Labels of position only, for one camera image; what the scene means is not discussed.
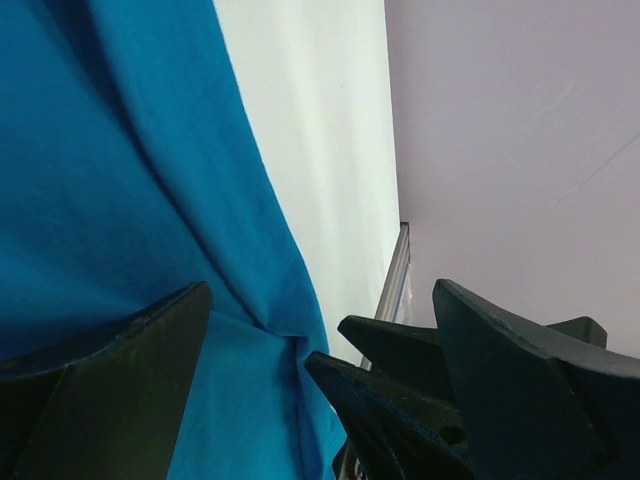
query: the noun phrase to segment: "screw hole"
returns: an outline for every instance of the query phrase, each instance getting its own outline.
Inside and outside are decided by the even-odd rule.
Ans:
[[[445,425],[442,427],[440,429],[440,437],[449,445],[459,445],[467,439],[464,431],[455,425]]]

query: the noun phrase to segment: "blue cloth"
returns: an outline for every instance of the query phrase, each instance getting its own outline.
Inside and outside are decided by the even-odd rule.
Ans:
[[[0,62],[0,360],[206,280],[169,478],[332,478],[324,326],[210,0],[3,0]]]

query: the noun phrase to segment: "blue towel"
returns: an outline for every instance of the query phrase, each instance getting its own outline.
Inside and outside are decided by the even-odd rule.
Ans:
[[[0,360],[206,280],[169,478],[332,478],[324,326],[211,1],[3,0],[0,66]]]

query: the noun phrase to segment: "white surface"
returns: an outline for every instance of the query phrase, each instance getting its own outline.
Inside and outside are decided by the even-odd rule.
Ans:
[[[449,277],[640,355],[640,2],[387,2],[413,302]]]
[[[383,1],[214,3],[332,354],[358,363],[336,327],[375,313],[399,232]]]

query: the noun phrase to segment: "blue fabric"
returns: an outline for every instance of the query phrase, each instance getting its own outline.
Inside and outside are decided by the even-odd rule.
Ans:
[[[323,323],[211,2],[3,0],[0,62],[0,360],[206,280],[169,478],[332,478]]]

